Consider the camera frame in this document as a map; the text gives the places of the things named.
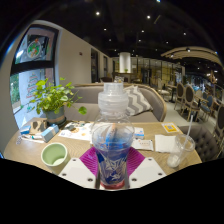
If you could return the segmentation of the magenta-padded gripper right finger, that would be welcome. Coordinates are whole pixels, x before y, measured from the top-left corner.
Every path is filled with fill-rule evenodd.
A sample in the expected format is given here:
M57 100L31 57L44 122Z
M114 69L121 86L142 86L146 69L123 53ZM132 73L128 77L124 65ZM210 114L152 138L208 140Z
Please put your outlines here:
M126 169L126 186L129 189L143 187L166 176L154 158L144 157L134 148L129 151Z

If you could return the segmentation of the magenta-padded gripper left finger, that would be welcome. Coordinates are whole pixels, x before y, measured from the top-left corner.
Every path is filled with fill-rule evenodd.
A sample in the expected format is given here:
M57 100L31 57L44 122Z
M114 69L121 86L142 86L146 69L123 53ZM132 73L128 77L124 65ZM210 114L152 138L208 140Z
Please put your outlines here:
M97 189L98 172L98 159L92 147L80 158L71 158L59 176L81 187Z

